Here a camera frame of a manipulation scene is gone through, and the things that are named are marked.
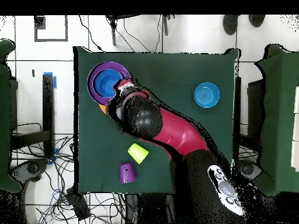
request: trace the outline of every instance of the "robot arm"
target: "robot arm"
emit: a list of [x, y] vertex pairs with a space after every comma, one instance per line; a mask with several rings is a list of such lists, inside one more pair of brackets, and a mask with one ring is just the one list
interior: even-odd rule
[[124, 132], [159, 145], [175, 158], [175, 211], [180, 224], [242, 224], [242, 208], [204, 139], [184, 118], [141, 91], [108, 106]]

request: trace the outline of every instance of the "green table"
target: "green table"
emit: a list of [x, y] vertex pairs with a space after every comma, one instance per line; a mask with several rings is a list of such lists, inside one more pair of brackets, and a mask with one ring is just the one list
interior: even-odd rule
[[257, 64], [266, 78], [266, 117], [260, 135], [260, 165], [265, 173], [256, 179], [256, 185], [268, 196], [281, 191], [299, 193], [299, 173], [291, 167], [299, 53], [285, 52], [277, 45], [270, 45], [266, 58]]
[[[78, 50], [79, 69], [79, 191], [120, 193], [172, 193], [170, 160], [165, 151], [151, 143], [122, 135], [115, 123], [102, 113], [86, 89], [89, 72], [97, 64], [114, 61], [127, 68], [134, 79], [178, 112], [200, 122], [218, 149], [231, 163], [234, 62], [238, 50], [226, 55], [150, 54], [88, 52]], [[210, 109], [194, 100], [196, 87], [212, 82], [220, 100]], [[137, 143], [149, 151], [141, 164], [128, 154]], [[119, 184], [118, 165], [132, 162], [136, 181]]]

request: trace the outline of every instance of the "blue tape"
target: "blue tape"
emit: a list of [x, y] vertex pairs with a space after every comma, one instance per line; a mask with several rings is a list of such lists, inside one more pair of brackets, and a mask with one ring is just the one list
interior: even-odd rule
[[57, 88], [56, 76], [53, 76], [53, 86], [54, 86], [55, 89]]
[[[55, 148], [55, 155], [59, 155], [59, 148]], [[55, 162], [56, 159], [57, 159], [57, 157], [52, 157], [53, 162]]]

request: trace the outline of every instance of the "orange object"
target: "orange object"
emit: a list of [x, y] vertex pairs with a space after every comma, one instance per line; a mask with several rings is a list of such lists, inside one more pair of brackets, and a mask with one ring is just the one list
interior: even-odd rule
[[107, 106], [104, 106], [104, 105], [102, 105], [102, 104], [99, 104], [99, 106], [100, 106], [100, 109], [103, 111], [103, 113], [105, 113], [105, 114], [107, 114]]

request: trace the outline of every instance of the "blue bowl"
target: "blue bowl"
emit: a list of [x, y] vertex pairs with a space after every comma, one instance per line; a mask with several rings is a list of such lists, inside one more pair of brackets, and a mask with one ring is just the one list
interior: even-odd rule
[[101, 71], [94, 80], [94, 88], [96, 92], [103, 97], [113, 97], [115, 95], [113, 86], [121, 79], [122, 77], [117, 71], [105, 69]]
[[220, 92], [215, 84], [204, 82], [198, 85], [194, 92], [195, 102], [203, 108], [215, 106], [220, 98]]

